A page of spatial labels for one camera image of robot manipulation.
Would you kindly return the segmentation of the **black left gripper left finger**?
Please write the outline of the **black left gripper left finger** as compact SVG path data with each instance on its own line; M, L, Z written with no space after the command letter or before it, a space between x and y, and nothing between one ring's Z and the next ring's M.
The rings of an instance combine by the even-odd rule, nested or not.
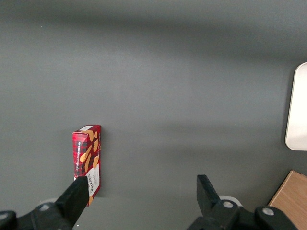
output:
M71 230L88 202L88 179L78 177L55 202L38 205L17 219L18 230Z

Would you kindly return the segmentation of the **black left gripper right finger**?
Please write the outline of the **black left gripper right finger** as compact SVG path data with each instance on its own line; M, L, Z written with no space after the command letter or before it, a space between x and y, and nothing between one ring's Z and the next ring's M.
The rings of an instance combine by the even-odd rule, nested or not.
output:
M190 230L254 230L254 214L230 199L221 199L206 175L197 176L197 201L202 213Z

